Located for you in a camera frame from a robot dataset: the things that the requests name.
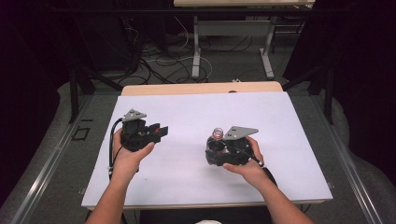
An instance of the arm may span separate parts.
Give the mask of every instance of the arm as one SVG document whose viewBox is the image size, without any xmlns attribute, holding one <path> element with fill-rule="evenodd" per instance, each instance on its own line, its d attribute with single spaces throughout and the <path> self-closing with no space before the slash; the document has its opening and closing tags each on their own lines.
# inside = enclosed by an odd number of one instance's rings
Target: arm
<svg viewBox="0 0 396 224">
<path fill-rule="evenodd" d="M 139 163 L 154 149 L 154 143 L 149 143 L 136 152 L 121 148 L 120 133 L 121 130 L 116 131 L 113 137 L 113 156 L 120 149 L 114 163 L 113 176 L 87 223 L 120 223 L 128 185 Z"/>
<path fill-rule="evenodd" d="M 247 139 L 254 150 L 254 155 L 257 159 L 263 161 L 257 141 L 251 137 Z M 313 221 L 300 211 L 300 209 L 298 209 L 268 178 L 257 162 L 249 161 L 242 166 L 226 163 L 223 167 L 230 172 L 240 174 L 250 185 L 260 192 L 276 224 L 313 223 Z"/>
</svg>

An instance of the human hand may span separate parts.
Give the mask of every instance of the human hand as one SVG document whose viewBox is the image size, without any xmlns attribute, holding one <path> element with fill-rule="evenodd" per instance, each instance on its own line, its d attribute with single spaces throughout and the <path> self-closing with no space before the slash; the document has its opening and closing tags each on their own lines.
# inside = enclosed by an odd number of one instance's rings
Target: human hand
<svg viewBox="0 0 396 224">
<path fill-rule="evenodd" d="M 259 161 L 264 161 L 257 141 L 249 136 L 247 136 L 247 140 L 251 144 L 255 157 Z M 224 163 L 223 167 L 230 172 L 241 175 L 251 186 L 256 189 L 263 180 L 268 179 L 267 174 L 254 160 L 248 161 L 245 165 L 231 165 L 229 163 Z"/>
<path fill-rule="evenodd" d="M 113 135 L 113 158 L 117 158 L 113 167 L 113 178 L 121 180 L 125 184 L 134 177 L 139 169 L 140 162 L 154 149 L 154 143 L 149 143 L 142 149 L 132 152 L 126 148 L 121 148 L 121 132 L 122 129 L 116 131 Z"/>
</svg>

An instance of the white tabletop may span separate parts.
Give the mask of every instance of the white tabletop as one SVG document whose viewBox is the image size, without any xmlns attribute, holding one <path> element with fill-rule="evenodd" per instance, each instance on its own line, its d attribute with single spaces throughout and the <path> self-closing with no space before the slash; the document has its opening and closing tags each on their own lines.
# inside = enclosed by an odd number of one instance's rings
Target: white tabletop
<svg viewBox="0 0 396 224">
<path fill-rule="evenodd" d="M 84 195 L 97 205 L 108 184 L 108 141 L 113 123 L 131 108 L 147 113 L 147 125 L 169 127 L 140 164 L 128 188 L 125 208 L 210 207 L 263 204 L 260 193 L 239 176 L 205 159 L 214 128 L 259 129 L 252 135 L 279 188 L 295 203 L 332 199 L 301 123 L 285 92 L 120 96 Z"/>
<path fill-rule="evenodd" d="M 175 0 L 176 7 L 264 7 L 313 5 L 315 0 Z"/>
</svg>

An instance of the desk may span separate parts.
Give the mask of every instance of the desk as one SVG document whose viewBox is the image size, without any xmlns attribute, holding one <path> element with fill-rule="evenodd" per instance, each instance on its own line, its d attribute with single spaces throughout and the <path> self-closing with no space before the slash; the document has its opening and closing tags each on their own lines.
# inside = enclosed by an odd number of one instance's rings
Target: desk
<svg viewBox="0 0 396 224">
<path fill-rule="evenodd" d="M 315 0 L 175 0 L 176 7 L 276 7 L 313 5 Z M 266 36 L 260 49 L 264 72 L 268 79 L 275 78 L 268 52 L 274 35 L 276 17 L 269 21 L 198 21 L 194 17 L 194 59 L 191 77 L 199 76 L 201 49 L 200 35 L 257 35 Z"/>
<path fill-rule="evenodd" d="M 148 114 L 147 125 L 169 126 L 169 134 L 141 162 L 128 188 L 125 208 L 264 204 L 260 193 L 241 176 L 207 164 L 207 137 L 216 127 L 228 130 L 231 126 L 259 129 L 252 137 L 260 143 L 279 188 L 294 203 L 332 199 L 290 98 L 277 82 L 177 84 L 124 89 L 84 195 L 84 207 L 93 209 L 108 184 L 110 129 L 131 108 Z"/>
</svg>

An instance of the forearm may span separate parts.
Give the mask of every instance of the forearm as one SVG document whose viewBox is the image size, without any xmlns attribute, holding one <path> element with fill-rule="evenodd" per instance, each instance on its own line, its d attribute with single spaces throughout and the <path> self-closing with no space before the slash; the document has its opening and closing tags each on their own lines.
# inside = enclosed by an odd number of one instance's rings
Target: forearm
<svg viewBox="0 0 396 224">
<path fill-rule="evenodd" d="M 112 178 L 87 223 L 120 223 L 128 183 Z"/>
<path fill-rule="evenodd" d="M 262 194 L 276 224 L 313 223 L 270 179 L 263 180 L 257 190 Z"/>
</svg>

